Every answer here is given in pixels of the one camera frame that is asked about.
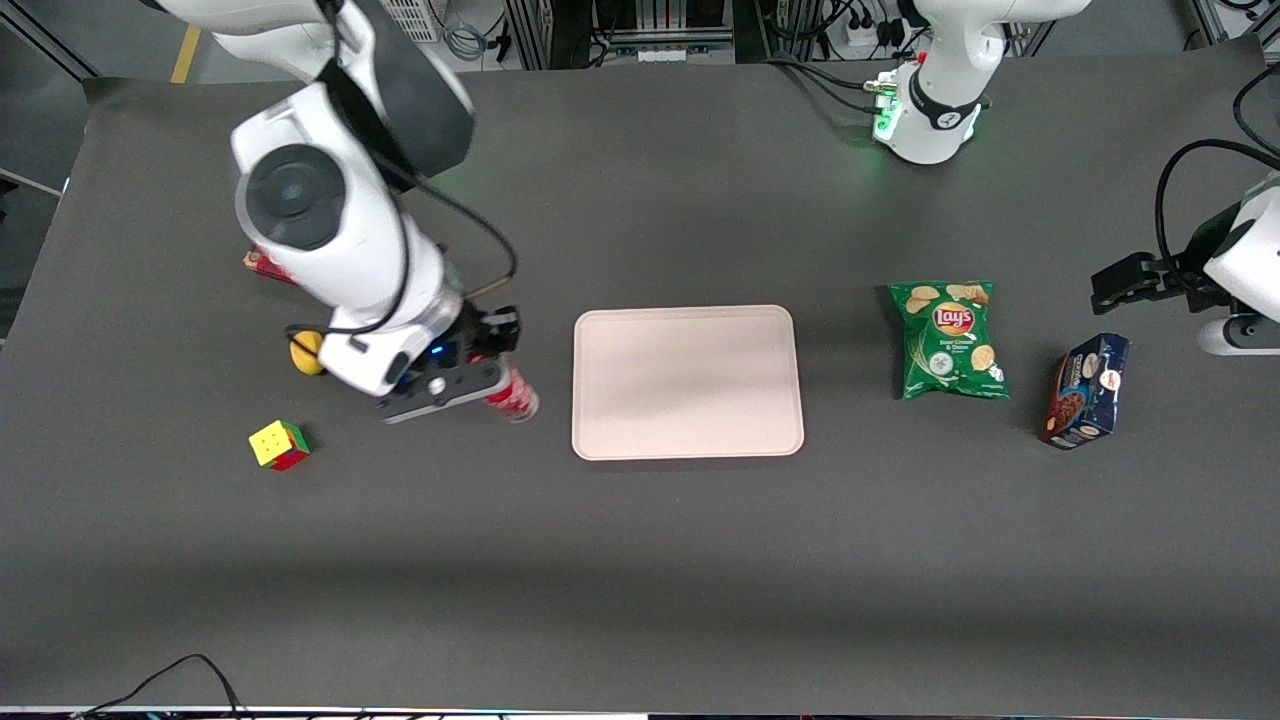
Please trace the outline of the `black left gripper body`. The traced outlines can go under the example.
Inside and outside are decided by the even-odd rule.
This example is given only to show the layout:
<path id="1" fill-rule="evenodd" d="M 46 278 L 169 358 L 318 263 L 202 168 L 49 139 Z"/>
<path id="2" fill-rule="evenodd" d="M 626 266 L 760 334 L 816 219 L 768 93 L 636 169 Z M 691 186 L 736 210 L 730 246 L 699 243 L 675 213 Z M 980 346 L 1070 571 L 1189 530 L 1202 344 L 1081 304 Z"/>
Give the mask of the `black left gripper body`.
<path id="1" fill-rule="evenodd" d="M 1230 313 L 1247 310 L 1248 306 L 1211 279 L 1207 270 L 1208 260 L 1225 246 L 1240 209 L 1240 205 L 1231 205 L 1215 214 L 1193 231 L 1180 252 L 1170 252 L 1165 210 L 1158 205 L 1155 211 L 1157 283 L 1149 300 L 1185 297 L 1190 313 L 1211 307 L 1229 307 Z"/>

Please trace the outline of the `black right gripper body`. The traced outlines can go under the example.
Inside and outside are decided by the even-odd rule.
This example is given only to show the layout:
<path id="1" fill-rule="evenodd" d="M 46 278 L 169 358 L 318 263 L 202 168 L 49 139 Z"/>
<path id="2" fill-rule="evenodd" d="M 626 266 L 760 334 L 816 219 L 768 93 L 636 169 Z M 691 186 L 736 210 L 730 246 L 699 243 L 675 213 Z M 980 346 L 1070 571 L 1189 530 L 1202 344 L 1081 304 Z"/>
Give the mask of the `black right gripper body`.
<path id="1" fill-rule="evenodd" d="M 503 387 L 503 355 L 483 355 L 483 316 L 466 301 L 443 336 L 411 361 L 392 387 L 394 397 L 483 397 Z"/>

